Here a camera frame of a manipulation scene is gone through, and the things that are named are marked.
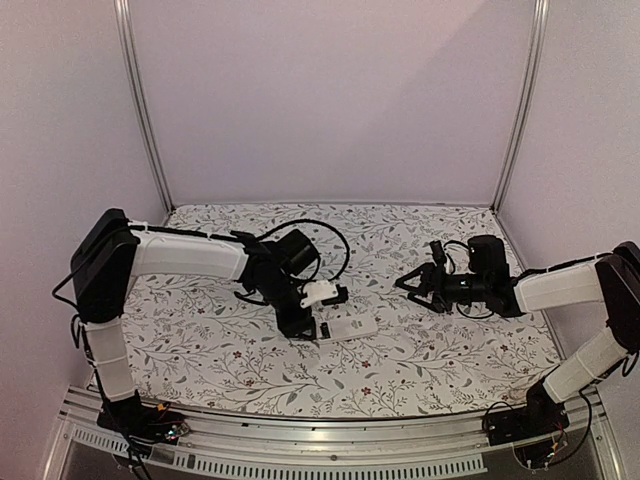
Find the floral tablecloth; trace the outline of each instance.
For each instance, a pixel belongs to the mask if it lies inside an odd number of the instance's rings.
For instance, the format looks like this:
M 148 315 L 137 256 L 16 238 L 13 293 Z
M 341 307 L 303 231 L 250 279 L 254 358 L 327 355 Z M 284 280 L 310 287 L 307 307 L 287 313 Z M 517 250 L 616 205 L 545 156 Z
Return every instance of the floral tablecloth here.
M 481 208 L 398 205 L 184 206 L 169 226 L 261 233 L 291 219 L 329 222 L 347 237 L 352 259 L 341 283 L 348 304 L 317 318 L 372 315 L 378 334 L 337 344 L 290 341 L 270 307 L 240 302 L 239 284 L 194 276 L 138 279 L 124 332 L 134 380 L 149 397 L 246 412 L 375 417 L 484 409 L 517 403 L 558 361 L 543 318 L 472 320 L 409 302 L 393 281 L 429 260 L 434 239 L 501 236 Z M 335 272 L 343 247 L 328 230 L 300 226 L 322 255 L 319 277 Z M 466 253 L 450 250 L 459 270 Z M 507 246 L 512 269 L 516 260 Z M 478 312 L 467 312 L 477 315 Z

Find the white wall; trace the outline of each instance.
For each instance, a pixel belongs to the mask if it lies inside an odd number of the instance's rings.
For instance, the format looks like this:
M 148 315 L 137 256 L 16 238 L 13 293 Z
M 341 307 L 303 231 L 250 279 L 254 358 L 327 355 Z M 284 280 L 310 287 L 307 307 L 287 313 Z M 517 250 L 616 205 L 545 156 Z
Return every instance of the white wall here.
M 178 204 L 489 204 L 535 2 L 139 0 Z
M 640 5 L 554 0 L 542 66 L 501 213 L 527 265 L 640 243 Z M 572 353 L 604 308 L 550 312 Z M 640 479 L 640 370 L 600 391 L 629 478 Z
M 33 480 L 70 382 L 86 379 L 50 291 L 102 211 L 162 212 L 113 2 L 0 2 L 0 477 Z

